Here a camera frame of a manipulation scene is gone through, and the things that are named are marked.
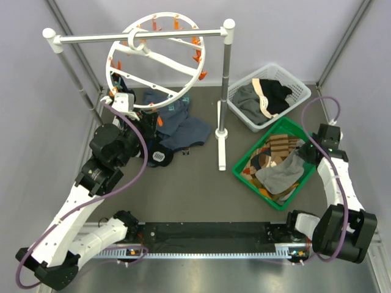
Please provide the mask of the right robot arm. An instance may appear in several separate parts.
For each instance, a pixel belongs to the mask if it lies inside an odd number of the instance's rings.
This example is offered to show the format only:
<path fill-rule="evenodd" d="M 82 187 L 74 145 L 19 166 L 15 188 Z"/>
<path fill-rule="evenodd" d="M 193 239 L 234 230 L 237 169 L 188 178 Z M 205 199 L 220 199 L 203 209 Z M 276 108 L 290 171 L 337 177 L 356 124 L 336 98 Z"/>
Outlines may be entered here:
<path fill-rule="evenodd" d="M 322 180 L 327 209 L 318 217 L 304 211 L 289 213 L 285 234 L 297 242 L 307 236 L 317 254 L 361 263 L 378 225 L 376 216 L 358 200 L 349 176 L 349 160 L 339 149 L 339 127 L 322 124 L 298 155 L 312 164 Z"/>

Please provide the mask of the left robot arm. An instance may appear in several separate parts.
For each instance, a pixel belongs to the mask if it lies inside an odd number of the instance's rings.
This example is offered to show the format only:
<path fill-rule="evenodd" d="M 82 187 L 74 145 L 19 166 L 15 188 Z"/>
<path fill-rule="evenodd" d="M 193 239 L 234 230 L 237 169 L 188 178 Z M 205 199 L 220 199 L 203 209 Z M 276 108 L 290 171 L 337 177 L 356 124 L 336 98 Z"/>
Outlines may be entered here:
<path fill-rule="evenodd" d="M 78 238 L 77 235 L 91 213 L 116 194 L 114 187 L 121 180 L 121 168 L 131 157 L 143 153 L 148 159 L 147 139 L 155 135 L 159 114 L 137 111 L 129 121 L 118 114 L 119 122 L 99 126 L 90 141 L 92 157 L 72 185 L 69 196 L 46 231 L 29 248 L 16 254 L 22 267 L 34 273 L 41 284 L 56 291 L 66 288 L 84 264 L 113 244 L 138 237 L 138 221 L 129 212 L 119 211 L 107 224 Z"/>

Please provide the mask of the white round clip hanger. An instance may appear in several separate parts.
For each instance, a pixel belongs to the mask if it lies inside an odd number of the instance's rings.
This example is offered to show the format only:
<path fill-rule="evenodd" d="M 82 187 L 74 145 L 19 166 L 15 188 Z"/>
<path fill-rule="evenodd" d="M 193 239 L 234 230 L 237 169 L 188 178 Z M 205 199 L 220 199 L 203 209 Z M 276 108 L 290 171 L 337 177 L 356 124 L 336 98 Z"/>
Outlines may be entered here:
<path fill-rule="evenodd" d="M 151 21 L 153 24 L 155 24 L 156 20 L 159 18 L 173 19 L 173 31 L 156 31 L 154 29 L 148 31 L 142 28 L 144 23 Z M 173 12 L 159 12 L 145 16 L 135 21 L 133 24 L 129 25 L 123 31 L 123 33 L 125 34 L 125 39 L 116 39 L 113 42 L 109 50 L 108 61 L 106 62 L 106 81 L 110 91 L 113 94 L 118 92 L 117 89 L 113 86 L 111 80 L 111 73 L 117 73 L 124 79 L 146 85 L 152 90 L 157 90 L 167 95 L 167 98 L 162 102 L 151 102 L 145 106 L 135 105 L 135 108 L 159 109 L 160 107 L 167 106 L 181 98 L 196 83 L 196 81 L 202 80 L 206 76 L 207 72 L 203 70 L 206 56 L 205 42 L 203 38 L 209 36 L 210 33 L 208 30 L 199 29 L 198 25 L 196 25 L 195 22 L 193 22 L 193 20 L 190 18 Z M 158 52 L 152 51 L 152 49 L 147 46 L 147 40 L 153 39 L 168 40 L 176 45 L 183 45 L 193 49 L 195 51 L 195 56 L 193 59 L 195 60 L 197 66 L 193 68 L 181 64 Z M 137 77 L 134 74 L 128 73 L 121 69 L 120 65 L 115 66 L 113 63 L 113 56 L 117 52 L 124 53 L 127 56 L 134 55 L 156 61 L 174 71 L 189 76 L 190 80 L 180 91 L 175 92 L 152 81 L 148 81 L 146 79 Z"/>

